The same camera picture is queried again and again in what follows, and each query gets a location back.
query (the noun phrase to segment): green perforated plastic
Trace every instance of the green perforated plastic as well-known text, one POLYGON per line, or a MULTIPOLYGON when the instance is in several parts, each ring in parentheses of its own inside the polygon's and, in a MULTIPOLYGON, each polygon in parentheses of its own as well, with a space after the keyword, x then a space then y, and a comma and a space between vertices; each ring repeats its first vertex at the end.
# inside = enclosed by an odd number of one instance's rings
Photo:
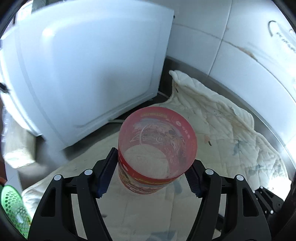
POLYGON ((1 191, 1 205, 15 228, 28 238, 31 218, 17 190, 12 186, 4 186, 1 191))

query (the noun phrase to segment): red plastic cup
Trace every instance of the red plastic cup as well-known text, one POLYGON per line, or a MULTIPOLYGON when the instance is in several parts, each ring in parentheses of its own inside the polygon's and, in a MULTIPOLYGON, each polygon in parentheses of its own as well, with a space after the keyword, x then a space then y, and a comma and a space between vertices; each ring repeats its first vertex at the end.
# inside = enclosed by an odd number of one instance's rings
POLYGON ((196 151, 194 130, 181 115, 163 107, 137 110, 119 131, 119 177, 133 192, 156 192, 192 165, 196 151))

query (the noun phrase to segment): silver screw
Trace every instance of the silver screw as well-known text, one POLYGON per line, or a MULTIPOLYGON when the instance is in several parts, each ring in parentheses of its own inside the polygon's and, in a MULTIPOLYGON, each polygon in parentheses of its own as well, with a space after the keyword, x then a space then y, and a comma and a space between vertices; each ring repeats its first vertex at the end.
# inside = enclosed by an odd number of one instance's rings
POLYGON ((208 175, 213 175, 214 174, 214 171, 212 169, 206 169, 206 174, 208 175))
POLYGON ((237 180, 243 181, 244 180, 244 177, 242 175, 237 175, 237 180))
POLYGON ((92 170, 91 169, 87 169, 87 170, 84 171, 84 174, 85 175, 90 175, 90 174, 92 174, 92 170))
POLYGON ((60 174, 54 176, 54 179, 56 181, 60 180, 61 178, 62 178, 62 176, 60 174))

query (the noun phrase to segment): translucent cup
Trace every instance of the translucent cup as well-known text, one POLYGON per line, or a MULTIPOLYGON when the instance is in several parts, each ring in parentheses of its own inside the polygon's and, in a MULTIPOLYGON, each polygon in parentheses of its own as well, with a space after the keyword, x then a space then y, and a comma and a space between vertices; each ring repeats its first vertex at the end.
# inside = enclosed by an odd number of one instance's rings
POLYGON ((192 165, 196 151, 194 130, 180 114, 163 107, 137 110, 120 128, 119 177, 133 192, 156 192, 192 165))

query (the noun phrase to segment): red object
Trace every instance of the red object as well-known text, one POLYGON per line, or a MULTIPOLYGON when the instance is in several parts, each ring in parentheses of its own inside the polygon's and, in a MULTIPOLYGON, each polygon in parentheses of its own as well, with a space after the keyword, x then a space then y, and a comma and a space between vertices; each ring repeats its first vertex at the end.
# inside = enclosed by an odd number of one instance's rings
MULTIPOLYGON (((193 163, 197 139, 193 128, 180 114, 163 107, 146 107, 132 113, 122 124, 118 138, 118 160, 129 182, 144 184, 145 188, 159 189, 182 175, 193 163), (124 158, 124 153, 135 145, 148 144, 161 150, 167 157, 169 174, 156 179, 134 170, 124 158)), ((120 177, 125 186, 127 183, 120 177)))

